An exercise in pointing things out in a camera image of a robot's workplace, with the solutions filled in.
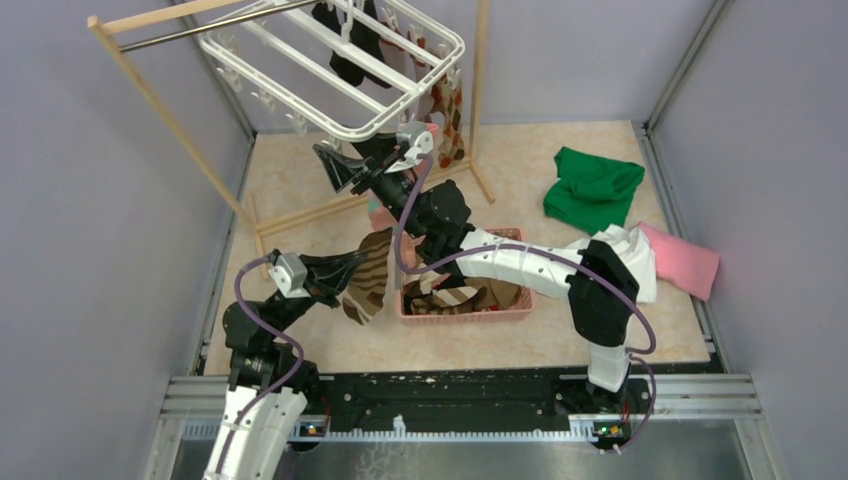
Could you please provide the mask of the pink sock with teal spots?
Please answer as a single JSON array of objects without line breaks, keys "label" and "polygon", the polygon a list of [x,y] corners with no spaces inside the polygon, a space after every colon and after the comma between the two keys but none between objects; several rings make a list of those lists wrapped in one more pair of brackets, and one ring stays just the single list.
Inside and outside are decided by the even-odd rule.
[{"label": "pink sock with teal spots", "polygon": [[[425,155],[420,156],[420,157],[419,157],[419,159],[421,160],[421,162],[420,162],[420,164],[419,164],[419,165],[421,165],[422,163],[427,163],[427,164],[428,164],[428,166],[429,166],[429,167],[431,167],[431,166],[432,166],[432,163],[433,163],[433,158],[432,158],[432,153],[433,153],[433,151],[432,151],[430,154],[425,154]],[[412,173],[414,173],[414,172],[415,172],[415,169],[416,169],[419,165],[417,165],[416,167],[414,167],[413,169],[410,169],[410,170],[404,170],[404,171],[400,171],[400,172],[394,172],[394,173],[398,173],[398,174],[400,175],[400,178],[401,178],[401,186],[404,188],[404,197],[403,197],[403,199],[404,199],[405,201],[407,201],[407,200],[409,199],[409,192],[410,192],[410,190],[411,190],[411,187],[410,187],[410,186],[408,186],[407,184],[405,184],[405,182],[406,182],[406,181],[408,181],[408,179],[409,179],[409,175],[410,175],[410,174],[412,174]]]}]

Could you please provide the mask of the white plastic clip hanger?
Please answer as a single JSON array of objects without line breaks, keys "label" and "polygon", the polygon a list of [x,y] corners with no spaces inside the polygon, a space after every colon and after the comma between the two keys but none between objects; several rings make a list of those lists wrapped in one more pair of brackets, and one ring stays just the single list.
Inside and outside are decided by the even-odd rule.
[{"label": "white plastic clip hanger", "polygon": [[[199,44],[234,90],[248,84],[267,109],[285,108],[294,129],[314,126],[343,142],[373,137],[455,80],[466,52],[458,33],[407,1],[254,1],[214,23],[223,33],[202,33]],[[359,119],[344,119],[240,53],[238,33],[358,107]]]}]

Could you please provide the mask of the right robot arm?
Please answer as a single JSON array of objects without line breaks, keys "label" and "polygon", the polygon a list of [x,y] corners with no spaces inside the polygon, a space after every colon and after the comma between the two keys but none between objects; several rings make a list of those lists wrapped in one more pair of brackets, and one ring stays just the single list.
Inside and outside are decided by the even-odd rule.
[{"label": "right robot arm", "polygon": [[567,302],[575,330],[588,343],[589,404],[612,412],[626,400],[631,370],[626,337],[639,312],[639,284],[611,245],[589,240],[577,249],[542,247],[475,227],[455,182],[425,190],[427,175],[411,175],[417,166],[433,166],[428,129],[380,133],[353,147],[356,158],[325,143],[313,151],[336,191],[371,192],[397,220],[396,232],[418,240],[420,263],[410,264],[397,252],[400,269],[505,281]]}]

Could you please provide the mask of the brown striped sock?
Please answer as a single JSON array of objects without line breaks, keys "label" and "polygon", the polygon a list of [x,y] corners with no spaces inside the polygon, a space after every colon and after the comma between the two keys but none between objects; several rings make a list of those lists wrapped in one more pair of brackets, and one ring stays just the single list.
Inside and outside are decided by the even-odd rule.
[{"label": "brown striped sock", "polygon": [[392,227],[371,232],[356,250],[364,261],[343,292],[341,306],[344,314],[359,325],[367,324],[383,309],[393,237]]}]

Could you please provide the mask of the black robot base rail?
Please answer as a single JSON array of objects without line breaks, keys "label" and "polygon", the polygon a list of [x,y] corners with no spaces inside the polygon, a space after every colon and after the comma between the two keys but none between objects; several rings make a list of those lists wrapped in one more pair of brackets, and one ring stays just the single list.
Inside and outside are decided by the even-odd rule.
[{"label": "black robot base rail", "polygon": [[575,442],[613,452],[643,421],[759,420],[741,374],[634,373],[623,396],[592,400],[586,379],[552,369],[337,374],[320,378],[288,418],[265,398],[248,415],[288,428],[304,448],[329,443]]}]

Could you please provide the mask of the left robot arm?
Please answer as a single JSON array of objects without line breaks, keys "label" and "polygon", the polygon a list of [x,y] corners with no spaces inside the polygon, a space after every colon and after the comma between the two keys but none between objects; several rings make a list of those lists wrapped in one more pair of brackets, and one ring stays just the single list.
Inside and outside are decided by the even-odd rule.
[{"label": "left robot arm", "polygon": [[235,301],[222,318],[230,372],[204,478],[274,477],[299,417],[321,397],[316,365],[285,331],[316,305],[339,307],[364,261],[355,251],[319,257],[273,250],[239,269]]}]

